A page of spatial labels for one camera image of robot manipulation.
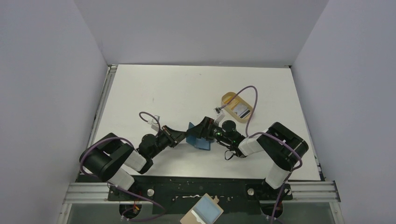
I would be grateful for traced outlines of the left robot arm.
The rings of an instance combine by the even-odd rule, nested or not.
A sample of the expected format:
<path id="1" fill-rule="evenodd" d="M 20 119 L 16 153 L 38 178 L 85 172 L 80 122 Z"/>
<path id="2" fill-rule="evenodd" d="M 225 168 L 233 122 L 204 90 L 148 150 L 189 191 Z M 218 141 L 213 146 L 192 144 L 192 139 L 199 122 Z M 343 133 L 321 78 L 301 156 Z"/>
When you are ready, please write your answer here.
<path id="1" fill-rule="evenodd" d="M 186 137 L 186 132 L 163 126 L 156 135 L 144 135 L 135 148 L 129 140 L 109 133 L 81 154 L 80 171 L 128 190 L 135 185 L 135 180 L 123 165 L 144 174 L 153 166 L 155 156 L 167 147 L 174 148 Z"/>

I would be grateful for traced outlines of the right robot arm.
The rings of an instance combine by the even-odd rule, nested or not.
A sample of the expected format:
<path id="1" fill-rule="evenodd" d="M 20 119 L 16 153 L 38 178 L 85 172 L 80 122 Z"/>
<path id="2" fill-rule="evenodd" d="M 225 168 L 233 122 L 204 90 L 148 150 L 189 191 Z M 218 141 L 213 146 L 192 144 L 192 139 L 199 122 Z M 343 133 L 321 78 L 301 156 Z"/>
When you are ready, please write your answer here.
<path id="1" fill-rule="evenodd" d="M 232 120 L 218 125 L 212 118 L 205 117 L 198 125 L 189 128 L 186 134 L 215 141 L 239 158 L 264 152 L 272 161 L 264 181 L 273 189 L 280 188 L 294 170 L 302 167 L 302 157 L 309 149 L 305 140 L 279 122 L 273 123 L 264 132 L 244 136 L 237 131 Z"/>

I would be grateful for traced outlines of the white VIP card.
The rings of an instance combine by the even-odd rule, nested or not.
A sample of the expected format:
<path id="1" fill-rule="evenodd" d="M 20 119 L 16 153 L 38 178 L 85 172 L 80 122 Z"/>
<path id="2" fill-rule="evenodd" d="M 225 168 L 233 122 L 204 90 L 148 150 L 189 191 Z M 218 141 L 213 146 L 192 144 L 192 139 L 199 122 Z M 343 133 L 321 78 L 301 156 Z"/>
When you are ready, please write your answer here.
<path id="1" fill-rule="evenodd" d="M 245 118 L 247 115 L 250 114 L 251 110 L 249 107 L 247 107 L 244 104 L 238 104 L 236 105 L 232 111 L 235 113 L 235 115 L 241 119 Z"/>

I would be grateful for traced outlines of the gold VIP card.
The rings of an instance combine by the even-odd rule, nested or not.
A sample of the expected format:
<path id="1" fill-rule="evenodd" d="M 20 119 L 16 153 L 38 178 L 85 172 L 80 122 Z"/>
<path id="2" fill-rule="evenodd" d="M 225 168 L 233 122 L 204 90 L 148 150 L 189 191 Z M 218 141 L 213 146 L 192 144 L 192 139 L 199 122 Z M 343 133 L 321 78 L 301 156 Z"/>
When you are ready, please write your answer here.
<path id="1" fill-rule="evenodd" d="M 236 96 L 227 96 L 227 98 L 224 101 L 224 104 L 227 104 L 229 107 L 234 107 L 239 103 L 238 97 Z"/>

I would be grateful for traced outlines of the blue card on cardboard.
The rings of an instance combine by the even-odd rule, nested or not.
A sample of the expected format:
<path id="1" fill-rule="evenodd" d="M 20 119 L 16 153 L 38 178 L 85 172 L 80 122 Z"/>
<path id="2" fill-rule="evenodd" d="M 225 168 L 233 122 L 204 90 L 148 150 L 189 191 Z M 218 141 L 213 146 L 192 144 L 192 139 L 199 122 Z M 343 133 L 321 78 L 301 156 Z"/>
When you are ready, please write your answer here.
<path id="1" fill-rule="evenodd" d="M 218 196 L 204 194 L 180 219 L 181 224 L 213 224 L 223 214 Z"/>

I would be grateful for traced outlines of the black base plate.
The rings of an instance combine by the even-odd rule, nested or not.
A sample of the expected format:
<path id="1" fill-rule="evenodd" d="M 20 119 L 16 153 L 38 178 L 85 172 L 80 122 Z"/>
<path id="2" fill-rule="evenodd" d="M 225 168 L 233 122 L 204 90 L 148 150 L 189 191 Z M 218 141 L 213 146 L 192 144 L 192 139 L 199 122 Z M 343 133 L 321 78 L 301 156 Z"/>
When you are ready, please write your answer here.
<path id="1" fill-rule="evenodd" d="M 106 183 L 109 201 L 131 202 L 150 215 L 165 213 L 184 214 L 204 195 L 218 196 L 224 213 L 242 212 L 258 215 L 269 211 L 275 200 L 293 199 L 291 187 L 286 184 L 283 193 L 272 189 L 262 179 L 192 178 L 135 175 L 135 186 L 130 191 L 160 204 L 160 207 L 135 196 L 119 191 L 115 185 Z"/>

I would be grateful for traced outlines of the aluminium right side rail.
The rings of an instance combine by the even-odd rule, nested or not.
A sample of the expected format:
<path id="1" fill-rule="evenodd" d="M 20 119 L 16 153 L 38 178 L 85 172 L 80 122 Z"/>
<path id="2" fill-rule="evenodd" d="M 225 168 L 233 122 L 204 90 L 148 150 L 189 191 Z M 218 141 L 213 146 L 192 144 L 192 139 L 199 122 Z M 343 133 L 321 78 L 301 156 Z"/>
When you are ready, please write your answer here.
<path id="1" fill-rule="evenodd" d="M 315 158 L 315 161 L 316 161 L 316 165 L 317 165 L 317 168 L 318 168 L 318 173 L 319 173 L 320 180 L 322 182 L 324 182 L 326 180 L 326 178 L 324 176 L 323 169 L 321 167 L 321 164 L 320 164 L 320 161 L 319 161 L 319 158 L 318 158 L 318 155 L 317 155 L 317 152 L 315 150 L 314 145 L 312 145 L 312 151 L 313 151 L 314 158 Z"/>

